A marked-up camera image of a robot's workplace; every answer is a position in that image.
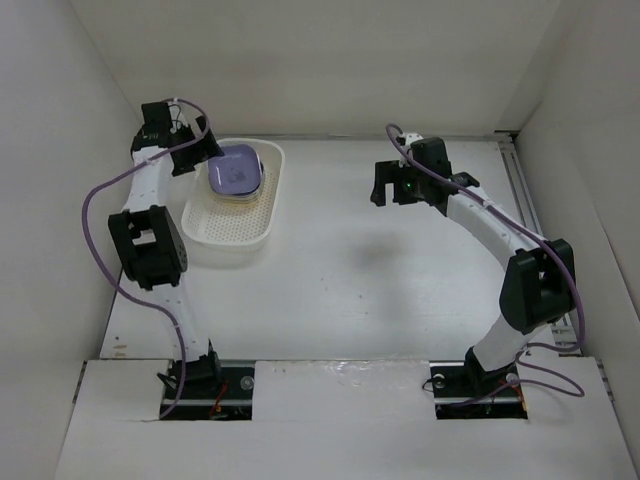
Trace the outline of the purple panda plate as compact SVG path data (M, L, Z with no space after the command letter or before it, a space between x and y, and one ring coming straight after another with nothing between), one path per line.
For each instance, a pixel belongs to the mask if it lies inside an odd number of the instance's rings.
M246 143L221 148L222 155L207 161L207 179L220 197L246 199L261 188L264 168L257 151Z
M245 205L257 201L261 194L259 192L254 192L250 195L220 195L213 193L212 196L216 201Z

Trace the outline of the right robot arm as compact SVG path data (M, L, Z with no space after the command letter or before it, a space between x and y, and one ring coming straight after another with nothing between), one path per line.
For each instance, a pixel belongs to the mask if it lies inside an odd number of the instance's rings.
M371 202L383 207L423 202L478 240L504 270L500 314L488 333L466 353L465 387L486 393L506 377L516 357L546 324L574 310L575 267L571 246L549 241L497 206L467 172L455 173L445 142L415 133L390 137L400 157L375 165Z

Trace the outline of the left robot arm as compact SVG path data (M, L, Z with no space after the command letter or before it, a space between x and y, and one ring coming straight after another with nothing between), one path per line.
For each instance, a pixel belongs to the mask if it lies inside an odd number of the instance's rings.
M206 117L196 118L199 130L194 131L180 100L146 103L141 110L143 125L130 149L129 195L122 210L109 217L108 228L123 273L147 293L140 302L167 318L175 338L174 363L159 378L173 390L183 381L185 389L208 397L222 387L222 367L211 341L199 332L188 300L187 249L167 202L173 178L193 172L221 150Z

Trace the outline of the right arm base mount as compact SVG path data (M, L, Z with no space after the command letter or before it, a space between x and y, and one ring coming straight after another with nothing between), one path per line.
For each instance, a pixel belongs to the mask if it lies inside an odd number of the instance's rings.
M485 372L471 350L461 361L433 361L422 389L433 395L438 420L521 419L528 413L514 362Z

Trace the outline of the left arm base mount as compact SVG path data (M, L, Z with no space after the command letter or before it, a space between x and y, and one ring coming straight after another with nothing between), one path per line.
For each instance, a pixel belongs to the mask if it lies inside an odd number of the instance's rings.
M159 418L165 421L250 421L254 361L221 361L216 352L186 365L186 381L173 406L182 362L171 361L157 377L163 384Z

